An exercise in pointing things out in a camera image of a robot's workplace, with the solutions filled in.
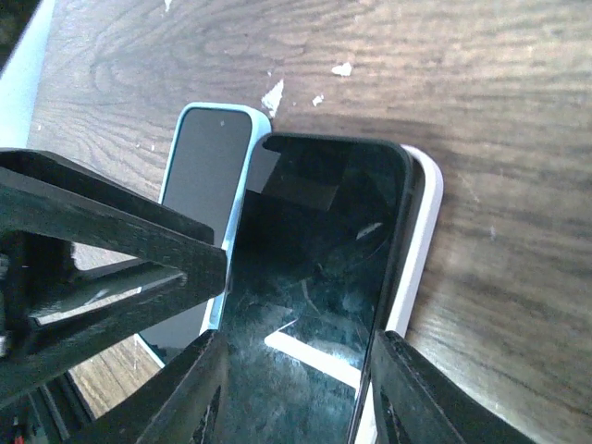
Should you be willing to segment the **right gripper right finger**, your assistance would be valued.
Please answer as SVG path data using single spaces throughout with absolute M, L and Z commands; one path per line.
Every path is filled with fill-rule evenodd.
M 371 377 L 379 443 L 530 443 L 460 389 L 395 331 L 374 336 Z

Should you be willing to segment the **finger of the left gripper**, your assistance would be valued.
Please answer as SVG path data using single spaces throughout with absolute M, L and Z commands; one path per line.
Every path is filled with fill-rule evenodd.
M 1 152 L 1 399 L 219 294 L 203 223 L 47 151 Z

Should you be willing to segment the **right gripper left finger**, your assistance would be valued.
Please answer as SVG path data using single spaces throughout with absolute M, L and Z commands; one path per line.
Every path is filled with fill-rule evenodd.
M 228 343 L 207 330 L 133 395 L 77 435 L 78 443 L 188 443 L 228 381 Z

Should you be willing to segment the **beige phone case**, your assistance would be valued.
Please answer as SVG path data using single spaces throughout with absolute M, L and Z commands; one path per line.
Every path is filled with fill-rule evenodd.
M 404 144 L 401 148 L 412 159 L 413 185 L 410 208 L 405 211 L 403 218 L 402 246 L 398 252 L 398 281 L 390 291 L 391 300 L 387 302 L 385 314 L 378 326 L 404 336 L 425 269 L 444 184 L 440 168 L 429 155 L 410 145 Z M 376 442 L 376 420 L 369 373 L 351 365 L 343 365 L 341 381 L 354 389 L 355 399 L 346 441 Z

